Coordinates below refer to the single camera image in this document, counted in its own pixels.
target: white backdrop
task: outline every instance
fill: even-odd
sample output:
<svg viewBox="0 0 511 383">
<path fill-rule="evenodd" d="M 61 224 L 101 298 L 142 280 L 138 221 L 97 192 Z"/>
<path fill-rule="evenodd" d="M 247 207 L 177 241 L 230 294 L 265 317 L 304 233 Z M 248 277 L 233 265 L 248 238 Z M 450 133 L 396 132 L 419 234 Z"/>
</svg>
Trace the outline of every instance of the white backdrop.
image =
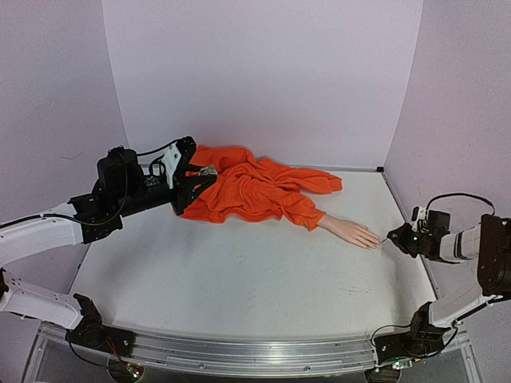
<svg viewBox="0 0 511 383">
<path fill-rule="evenodd" d="M 103 0 L 131 146 L 179 136 L 287 164 L 383 166 L 422 0 Z"/>
</svg>

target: fingers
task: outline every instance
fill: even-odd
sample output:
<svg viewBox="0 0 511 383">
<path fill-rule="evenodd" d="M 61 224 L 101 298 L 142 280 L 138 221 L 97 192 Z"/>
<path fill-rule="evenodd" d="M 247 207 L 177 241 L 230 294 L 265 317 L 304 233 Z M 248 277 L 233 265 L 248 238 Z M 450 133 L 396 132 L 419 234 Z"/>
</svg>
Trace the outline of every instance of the fingers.
<svg viewBox="0 0 511 383">
<path fill-rule="evenodd" d="M 375 233 L 372 233 L 370 231 L 363 231 L 360 233 L 362 236 L 364 236 L 365 238 L 369 239 L 371 242 L 374 242 L 374 243 L 377 243 L 377 244 L 380 244 L 380 242 L 382 242 L 382 240 L 380 239 L 380 237 L 378 237 Z"/>
<path fill-rule="evenodd" d="M 358 239 L 353 239 L 350 242 L 353 243 L 355 246 L 361 247 L 362 249 L 366 250 L 370 249 L 365 243 L 360 242 Z"/>
<path fill-rule="evenodd" d="M 359 241 L 360 243 L 363 243 L 364 245 L 366 245 L 367 249 L 375 249 L 379 245 L 379 243 L 372 242 L 372 241 L 374 241 L 373 239 L 368 239 L 361 235 L 359 237 L 357 237 L 356 240 Z"/>
</svg>

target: metal bar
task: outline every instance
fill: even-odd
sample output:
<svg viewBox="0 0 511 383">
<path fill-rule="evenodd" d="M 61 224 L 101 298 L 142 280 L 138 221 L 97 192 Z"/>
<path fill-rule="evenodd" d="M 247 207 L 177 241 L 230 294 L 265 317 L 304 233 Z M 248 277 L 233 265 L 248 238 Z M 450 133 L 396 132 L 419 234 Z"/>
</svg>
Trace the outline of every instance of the metal bar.
<svg viewBox="0 0 511 383">
<path fill-rule="evenodd" d="M 288 165 L 292 168 L 302 168 L 302 169 L 315 169 L 322 170 L 324 172 L 358 172 L 358 173 L 375 173 L 376 168 L 349 168 L 342 166 L 311 166 L 311 165 Z M 143 169 L 149 169 L 149 163 L 140 164 Z"/>
<path fill-rule="evenodd" d="M 42 324 L 40 337 L 66 344 L 65 330 L 48 323 Z M 458 336 L 444 352 L 468 345 L 466 329 L 461 325 Z M 82 353 L 107 356 L 101 351 L 78 348 Z M 375 366 L 374 349 L 365 338 L 241 342 L 137 334 L 133 354 L 125 360 L 158 369 L 232 377 L 313 377 L 365 371 Z"/>
<path fill-rule="evenodd" d="M 461 349 L 461 354 L 463 355 L 463 361 L 465 362 L 466 374 L 469 378 L 469 383 L 482 383 L 481 371 L 477 365 L 477 359 L 470 341 L 466 347 Z"/>
<path fill-rule="evenodd" d="M 30 351 L 29 360 L 26 364 L 25 371 L 23 372 L 23 383 L 33 383 L 38 380 L 39 370 L 41 368 L 42 358 L 44 357 L 46 351 L 46 344 L 48 343 L 48 338 L 42 335 L 42 327 L 44 323 L 41 324 L 38 330 L 38 334 L 34 339 L 34 343 L 32 345 L 32 350 Z"/>
</svg>

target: orange shirt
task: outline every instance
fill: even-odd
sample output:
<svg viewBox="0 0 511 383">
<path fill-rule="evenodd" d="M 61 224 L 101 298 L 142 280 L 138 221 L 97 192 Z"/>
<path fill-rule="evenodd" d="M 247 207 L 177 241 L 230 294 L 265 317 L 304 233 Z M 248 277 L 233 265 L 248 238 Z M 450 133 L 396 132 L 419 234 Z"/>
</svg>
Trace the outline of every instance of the orange shirt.
<svg viewBox="0 0 511 383">
<path fill-rule="evenodd" d="M 343 189 L 340 178 L 312 169 L 290 168 L 268 158 L 257 161 L 245 148 L 200 146 L 191 164 L 214 164 L 218 180 L 188 206 L 183 218 L 223 223 L 230 215 L 249 222 L 283 215 L 314 230 L 325 213 L 300 194 L 300 189 L 329 194 Z"/>
</svg>

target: metal frame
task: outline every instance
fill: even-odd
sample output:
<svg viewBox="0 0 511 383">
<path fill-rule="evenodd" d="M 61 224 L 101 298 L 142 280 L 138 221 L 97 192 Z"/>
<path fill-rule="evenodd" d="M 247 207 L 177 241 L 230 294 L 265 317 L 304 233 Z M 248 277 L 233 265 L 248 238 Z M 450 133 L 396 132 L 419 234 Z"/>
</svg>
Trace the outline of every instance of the metal frame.
<svg viewBox="0 0 511 383">
<path fill-rule="evenodd" d="M 406 220 L 402 205 L 385 174 L 382 173 L 382 176 Z M 438 298 L 438 288 L 431 269 L 424 259 L 422 261 Z M 26 368 L 24 382 L 35 381 L 47 342 L 66 344 L 65 330 L 49 323 L 41 324 Z M 80 346 L 76 348 L 82 354 L 109 356 L 97 350 Z M 446 352 L 455 349 L 461 349 L 463 352 L 470 383 L 480 383 L 477 363 L 463 324 L 459 327 L 457 337 L 446 348 Z M 362 372 L 376 366 L 374 348 L 369 339 L 364 337 L 274 342 L 199 339 L 139 332 L 136 333 L 133 356 L 125 360 L 158 369 L 231 377 L 314 377 Z"/>
</svg>

